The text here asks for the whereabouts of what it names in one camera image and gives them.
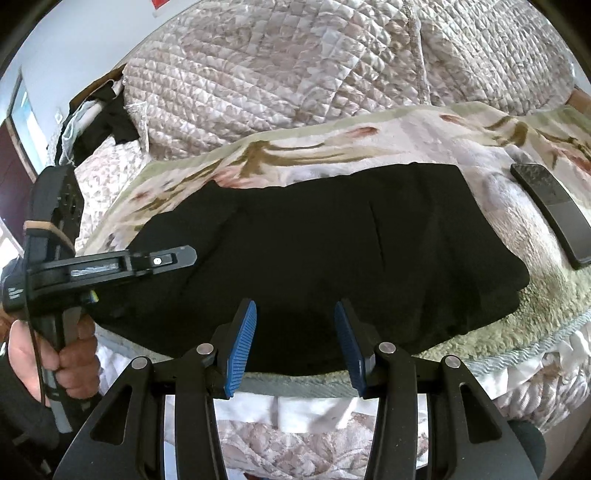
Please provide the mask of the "left hand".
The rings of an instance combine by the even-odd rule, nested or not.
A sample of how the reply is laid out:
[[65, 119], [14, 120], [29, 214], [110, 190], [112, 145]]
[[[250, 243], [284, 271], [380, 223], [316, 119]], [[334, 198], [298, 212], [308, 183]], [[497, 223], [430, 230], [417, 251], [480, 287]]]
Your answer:
[[98, 393], [100, 362], [96, 356], [95, 323], [89, 315], [78, 321], [77, 339], [59, 352], [38, 334], [32, 340], [26, 322], [15, 320], [12, 323], [7, 347], [9, 363], [29, 394], [40, 401], [34, 346], [38, 348], [42, 367], [55, 373], [57, 383], [69, 397], [86, 400]]

